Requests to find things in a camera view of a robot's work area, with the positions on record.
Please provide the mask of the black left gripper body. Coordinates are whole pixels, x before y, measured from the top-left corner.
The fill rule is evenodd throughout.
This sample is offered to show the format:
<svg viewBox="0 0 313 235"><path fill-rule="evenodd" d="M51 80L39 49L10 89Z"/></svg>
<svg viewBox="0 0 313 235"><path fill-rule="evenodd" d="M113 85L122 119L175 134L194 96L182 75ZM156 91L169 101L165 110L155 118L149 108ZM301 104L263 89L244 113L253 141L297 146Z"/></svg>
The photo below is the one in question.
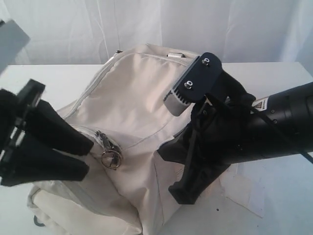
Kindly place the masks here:
<svg viewBox="0 0 313 235"><path fill-rule="evenodd" d="M37 108L45 85L30 79L17 93L0 91L0 184L15 186L14 179L18 157L22 155L20 145L25 137L27 116Z"/></svg>

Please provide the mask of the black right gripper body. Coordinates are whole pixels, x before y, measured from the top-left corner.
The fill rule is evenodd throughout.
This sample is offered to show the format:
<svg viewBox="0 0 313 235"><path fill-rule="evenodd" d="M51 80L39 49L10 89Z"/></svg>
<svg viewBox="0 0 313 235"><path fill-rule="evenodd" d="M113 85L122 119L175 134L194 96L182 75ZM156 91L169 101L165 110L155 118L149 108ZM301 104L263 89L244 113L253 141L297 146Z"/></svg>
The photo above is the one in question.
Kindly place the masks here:
<svg viewBox="0 0 313 235"><path fill-rule="evenodd" d="M241 141L255 99L223 71L214 89L194 105L186 127L159 147L163 160L184 165L181 179L168 188L178 204L194 204L230 167L223 151Z"/></svg>

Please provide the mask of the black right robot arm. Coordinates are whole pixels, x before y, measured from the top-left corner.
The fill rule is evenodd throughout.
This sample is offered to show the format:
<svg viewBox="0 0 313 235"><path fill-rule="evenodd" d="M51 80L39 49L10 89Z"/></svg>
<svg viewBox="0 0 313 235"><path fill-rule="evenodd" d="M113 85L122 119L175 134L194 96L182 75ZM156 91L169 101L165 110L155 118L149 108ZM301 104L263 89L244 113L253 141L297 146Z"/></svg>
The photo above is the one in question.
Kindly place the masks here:
<svg viewBox="0 0 313 235"><path fill-rule="evenodd" d="M226 72L217 87L195 103L190 122L158 154L184 166L169 187L181 205L192 205L232 164L300 154L312 161L313 85L307 83L266 99L255 97Z"/></svg>

